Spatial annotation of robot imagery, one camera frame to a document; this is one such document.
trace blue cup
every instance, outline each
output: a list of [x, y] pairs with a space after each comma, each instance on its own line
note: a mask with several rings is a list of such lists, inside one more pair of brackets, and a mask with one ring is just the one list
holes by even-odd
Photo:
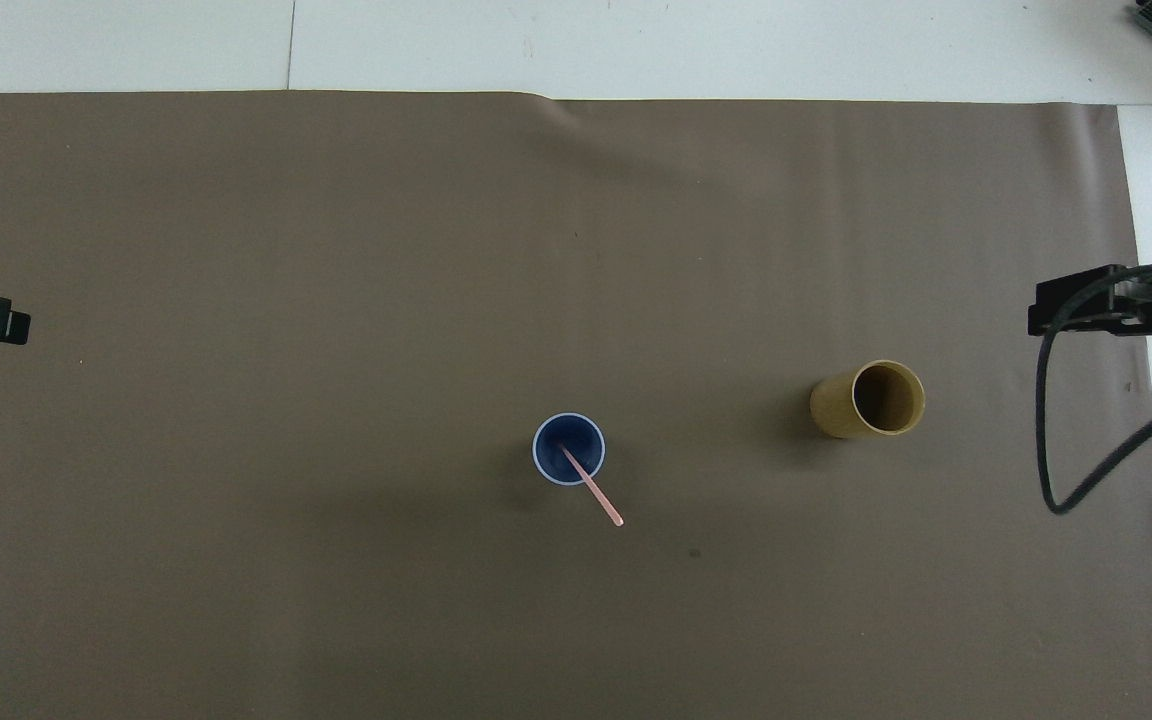
[[531, 438], [531, 460], [545, 479], [559, 486], [579, 486], [584, 482], [559, 446], [566, 447], [591, 478], [602, 468], [602, 457], [607, 456], [602, 430], [594, 420], [581, 414], [554, 415], [536, 429], [536, 437]]

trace cup rim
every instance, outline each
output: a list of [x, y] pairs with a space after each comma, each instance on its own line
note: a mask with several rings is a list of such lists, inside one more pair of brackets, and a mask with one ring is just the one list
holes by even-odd
[[[910, 415], [909, 422], [901, 429], [896, 430], [884, 430], [874, 427], [865, 419], [865, 415], [861, 412], [861, 408], [856, 406], [856, 381], [861, 379], [861, 374], [864, 374], [865, 370], [871, 367], [887, 367], [895, 370], [896, 374], [905, 378], [905, 381], [910, 384], [914, 388], [914, 414]], [[856, 367], [856, 372], [851, 373], [851, 409], [856, 412], [856, 418], [864, 423], [865, 427], [873, 430], [873, 432], [881, 435], [899, 435], [908, 433], [909, 430], [918, 425], [919, 420], [923, 420], [923, 411], [927, 410], [927, 392], [923, 388], [923, 380], [915, 373], [914, 370], [905, 365], [904, 363], [897, 363], [895, 359], [871, 359], [869, 363]]]
[[531, 435], [531, 461], [532, 464], [536, 464], [536, 470], [539, 470], [540, 475], [544, 475], [545, 479], [556, 484], [558, 486], [579, 486], [581, 484], [585, 484], [585, 480], [568, 483], [559, 480], [558, 478], [554, 478], [553, 475], [547, 473], [547, 471], [540, 467], [540, 456], [536, 455], [536, 444], [540, 442], [540, 433], [544, 432], [545, 427], [547, 427], [550, 423], [553, 423], [553, 420], [556, 420], [558, 418], [568, 418], [568, 416], [571, 416], [571, 418], [581, 418], [582, 420], [589, 423], [591, 429], [594, 429], [594, 433], [598, 435], [598, 444], [602, 447], [602, 452], [598, 455], [598, 465], [594, 465], [593, 470], [586, 468], [585, 471], [589, 473], [589, 477], [593, 478], [599, 470], [602, 470], [602, 462], [607, 460], [607, 439], [602, 438], [602, 429], [598, 427], [598, 423], [594, 423], [594, 420], [591, 420], [586, 418], [585, 415], [581, 414], [554, 414], [545, 419], [544, 423], [540, 423], [540, 426], [536, 429], [536, 434]]

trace yellow cup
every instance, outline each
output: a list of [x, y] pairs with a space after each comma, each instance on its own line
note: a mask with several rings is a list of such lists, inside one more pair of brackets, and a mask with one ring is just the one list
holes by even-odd
[[923, 382], [894, 359], [874, 359], [812, 388], [812, 419], [833, 437], [899, 435], [923, 419]]

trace cable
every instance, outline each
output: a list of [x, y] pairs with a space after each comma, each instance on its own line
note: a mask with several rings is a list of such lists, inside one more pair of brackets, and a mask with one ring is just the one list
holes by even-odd
[[1067, 511], [1073, 510], [1078, 502], [1083, 501], [1084, 497], [1087, 497], [1089, 492], [1092, 492], [1092, 488], [1098, 483], [1105, 479], [1106, 475], [1111, 473], [1119, 465], [1119, 462], [1123, 461], [1126, 456], [1132, 455], [1135, 448], [1143, 446], [1147, 439], [1152, 438], [1152, 420], [1149, 420], [1149, 423], [1142, 425], [1137, 432], [1131, 433], [1120, 446], [1114, 448], [1111, 454], [1106, 455], [1105, 460], [1101, 460], [1100, 464], [1087, 477], [1083, 478], [1083, 482], [1078, 484], [1078, 487], [1074, 488], [1074, 492], [1064, 501], [1056, 502], [1056, 499], [1052, 497], [1051, 475], [1047, 470], [1047, 363], [1051, 359], [1052, 343], [1056, 341], [1056, 335], [1069, 323], [1075, 311], [1079, 306], [1083, 306], [1084, 302], [1092, 300], [1098, 293], [1114, 287], [1115, 283], [1129, 281], [1129, 279], [1151, 281], [1152, 265], [1140, 265], [1138, 268], [1120, 270], [1116, 273], [1109, 273], [1089, 283], [1083, 290], [1076, 291], [1060, 306], [1056, 314], [1053, 316], [1052, 323], [1047, 327], [1047, 333], [1043, 334], [1043, 346], [1038, 348], [1038, 373], [1034, 397], [1034, 442], [1038, 450], [1038, 482], [1043, 485], [1043, 501], [1047, 503], [1047, 509], [1056, 515], [1064, 515]]

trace cup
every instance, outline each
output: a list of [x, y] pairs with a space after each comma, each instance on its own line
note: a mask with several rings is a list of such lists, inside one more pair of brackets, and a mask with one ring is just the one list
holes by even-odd
[[874, 359], [812, 388], [812, 419], [840, 438], [899, 435], [923, 419], [927, 396], [914, 370]]
[[531, 460], [545, 479], [559, 486], [579, 486], [584, 480], [567, 461], [562, 447], [571, 453], [591, 478], [602, 468], [607, 444], [594, 420], [581, 414], [558, 414], [536, 429], [531, 438]]

